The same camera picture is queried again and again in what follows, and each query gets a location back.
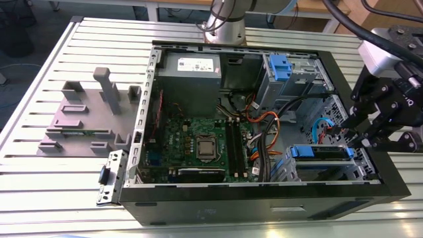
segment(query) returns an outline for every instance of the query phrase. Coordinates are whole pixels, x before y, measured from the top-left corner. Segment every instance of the black cable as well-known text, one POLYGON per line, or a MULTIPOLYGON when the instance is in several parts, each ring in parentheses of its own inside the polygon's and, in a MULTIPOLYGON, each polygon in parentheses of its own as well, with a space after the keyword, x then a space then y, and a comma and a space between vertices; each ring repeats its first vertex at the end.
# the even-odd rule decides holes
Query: black cable
MULTIPOLYGON (((302 101, 304 99, 306 98, 326 98, 329 97, 330 94, 329 93, 318 93, 318 94, 306 94, 304 96, 298 96, 296 97, 294 99, 292 99, 290 101, 288 101, 282 107, 278 109, 277 111, 277 117, 280 118, 282 116, 282 114, 296 105, 297 102, 302 101)), ((258 139, 258 147, 257 147, 257 151, 258 151, 258 158, 260 158, 260 162, 262 160, 262 163, 260 164, 260 170, 262 168, 266 168, 266 170, 269 170, 269 155, 268 155, 268 152, 266 152, 266 146, 265 146, 265 135, 268 134, 270 128, 272 128, 272 124, 274 123, 274 120, 270 120, 268 123, 266 123, 266 126, 265 126, 265 129, 262 130, 261 132, 261 136, 260 136, 260 139, 258 139)), ((269 174, 265 174, 264 176, 264 182, 269 181, 270 180, 270 175, 269 174)))
POLYGON ((368 5, 366 0, 361 0, 361 4, 362 4, 364 8, 366 9, 366 11, 369 11, 369 12, 377 14, 377 15, 389 16, 389 17, 394 17, 394 18, 404 19, 404 20, 408 20, 408 21, 416 21, 418 23, 423 23, 423 18, 420 18, 420 17, 409 16, 409 15, 400 14, 400 13, 396 13, 396 12, 381 11, 381 10, 377 10, 377 9, 372 8, 368 5))
MULTIPOLYGON (((172 14, 172 11, 169 11, 166 8, 165 8, 164 10, 170 14, 170 17, 178 18, 177 16, 174 16, 174 15, 172 14)), ((190 17, 192 12, 193 12, 193 10, 190 10, 188 16, 186 16, 184 19, 178 19, 178 23, 182 23, 182 21, 188 20, 188 18, 190 17)))
POLYGON ((245 117, 244 117, 244 115, 242 115, 242 113, 245 112, 245 110, 240 111, 240 110, 236 108, 234 103, 233 103, 233 101, 232 101, 232 96, 233 96, 233 94, 232 94, 232 92, 229 92, 229 94, 226 95, 226 100, 228 100, 228 102, 229 102, 229 105, 230 105, 233 111, 240 115, 240 117, 241 117, 242 119, 245 119, 245 117))
POLYGON ((168 17, 173 17, 173 16, 174 16, 173 13, 172 13, 172 11, 169 11, 166 8, 165 8, 164 10, 165 10, 166 13, 169 14, 168 17))
MULTIPOLYGON (((221 11, 221 9, 222 9, 222 4, 221 4, 221 6, 220 6, 217 15, 220 14, 220 11, 221 11)), ((226 18, 222 20, 222 22, 220 23, 218 26, 216 26, 213 29, 202 29, 202 27, 196 24, 197 28, 198 28, 202 32, 212 32, 212 31, 217 30, 217 29, 226 23, 226 21, 229 20, 229 17, 230 17, 230 15, 232 15, 232 13, 233 13, 233 10, 234 10, 234 5, 236 5, 236 0, 233 0, 232 10, 230 10, 230 12, 229 12, 229 15, 228 15, 226 18)))
POLYGON ((257 147, 257 151, 258 151, 258 161, 260 161, 260 169, 258 169, 258 182, 265 182, 264 181, 264 177, 266 176, 265 174, 265 166, 264 166, 264 157, 260 156, 262 155, 262 151, 261 151, 261 147, 260 147, 260 140, 261 140, 261 137, 257 139, 257 142, 256 142, 256 147, 257 147))
POLYGON ((297 3, 294 4, 294 13, 293 13, 293 17, 290 18, 290 23, 282 30, 288 30, 290 28, 290 26, 296 22, 296 19, 297 19, 297 3))
POLYGON ((217 104, 217 107, 220 107, 220 109, 224 110, 224 112, 228 113, 233 118, 238 117, 232 112, 229 112, 229 110, 224 107, 224 105, 217 104))
POLYGON ((180 22, 180 23, 182 23, 182 21, 185 21, 185 20, 188 20, 188 19, 189 19, 192 12, 193 12, 193 10, 190 10, 190 12, 189 12, 189 14, 188 14, 188 16, 186 16, 186 18, 185 18, 185 19, 178 20, 178 22, 180 22))
MULTIPOLYGON (((210 13, 212 13, 212 8, 213 8, 213 3, 214 3, 214 0, 212 0, 212 2, 210 2, 210 9, 209 9, 209 12, 210 12, 210 13)), ((220 5, 218 11, 217 11, 217 15, 220 15, 221 9, 222 9, 222 4, 220 5)), ((217 18, 214 17, 210 26, 214 25, 216 20, 217 20, 217 18)), ((196 26, 197 26, 197 28, 198 28, 200 30, 204 30, 202 27, 201 27, 197 23, 196 23, 196 26)))
POLYGON ((322 0, 322 4, 328 9, 336 20, 344 25, 344 27, 364 41, 372 43, 376 47, 382 49, 386 53, 394 55, 402 61, 412 62, 417 67, 423 68, 423 59, 412 54, 409 50, 393 44, 390 41, 370 33, 362 27, 360 27, 337 9, 332 0, 322 0))

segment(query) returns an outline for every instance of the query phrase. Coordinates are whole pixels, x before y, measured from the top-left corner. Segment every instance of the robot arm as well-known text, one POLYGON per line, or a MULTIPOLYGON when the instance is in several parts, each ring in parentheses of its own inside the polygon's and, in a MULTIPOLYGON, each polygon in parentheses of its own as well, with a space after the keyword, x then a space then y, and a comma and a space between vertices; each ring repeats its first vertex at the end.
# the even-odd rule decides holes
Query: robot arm
POLYGON ((241 45, 245 40, 245 12, 276 14, 290 10, 294 4, 296 0, 213 0, 209 19, 197 25, 205 42, 241 45))
POLYGON ((423 28, 392 26, 365 32, 338 15, 329 0, 322 2, 340 23, 364 39, 358 47, 364 67, 350 94, 353 106, 348 119, 330 133, 353 132, 348 147, 423 153, 423 28), (370 114, 376 114, 370 125, 353 131, 370 114), (412 129, 396 141, 389 140, 405 126, 412 129))

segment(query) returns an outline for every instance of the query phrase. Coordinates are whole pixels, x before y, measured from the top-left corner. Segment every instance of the cpu socket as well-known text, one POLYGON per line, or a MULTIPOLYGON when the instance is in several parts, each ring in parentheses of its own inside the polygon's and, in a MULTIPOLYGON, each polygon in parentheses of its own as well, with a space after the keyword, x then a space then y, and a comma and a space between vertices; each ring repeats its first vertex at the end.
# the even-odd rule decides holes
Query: cpu socket
POLYGON ((196 137, 197 159, 209 163, 216 159, 216 137, 213 135, 201 135, 196 137))

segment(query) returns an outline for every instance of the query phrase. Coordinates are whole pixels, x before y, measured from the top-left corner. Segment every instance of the dimm slot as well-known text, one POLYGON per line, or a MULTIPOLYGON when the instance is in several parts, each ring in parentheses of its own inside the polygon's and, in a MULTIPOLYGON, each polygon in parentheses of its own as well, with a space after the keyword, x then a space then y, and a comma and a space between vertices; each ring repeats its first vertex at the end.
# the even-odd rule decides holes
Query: dimm slot
POLYGON ((236 157, 233 148, 233 137, 232 137, 232 121, 225 121, 225 148, 226 148, 226 159, 229 165, 229 175, 233 176, 236 173, 236 157))
POLYGON ((237 121, 233 123, 232 137, 233 137, 236 164, 237 164, 237 176, 244 177, 245 162, 244 162, 244 154, 242 154, 242 137, 240 134, 237 121))

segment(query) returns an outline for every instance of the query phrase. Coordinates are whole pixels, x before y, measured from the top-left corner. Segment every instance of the open computer tower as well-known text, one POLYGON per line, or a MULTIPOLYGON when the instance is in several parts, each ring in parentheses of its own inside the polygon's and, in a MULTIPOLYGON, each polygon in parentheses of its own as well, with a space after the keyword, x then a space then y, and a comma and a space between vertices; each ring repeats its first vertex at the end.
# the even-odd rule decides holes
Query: open computer tower
POLYGON ((98 206, 122 205, 142 225, 273 222, 334 219, 409 195, 386 153, 345 147, 346 131, 322 134, 352 106, 329 52, 152 44, 130 149, 109 154, 98 206), (274 118, 249 119, 309 94, 326 96, 278 117, 260 161, 274 118))

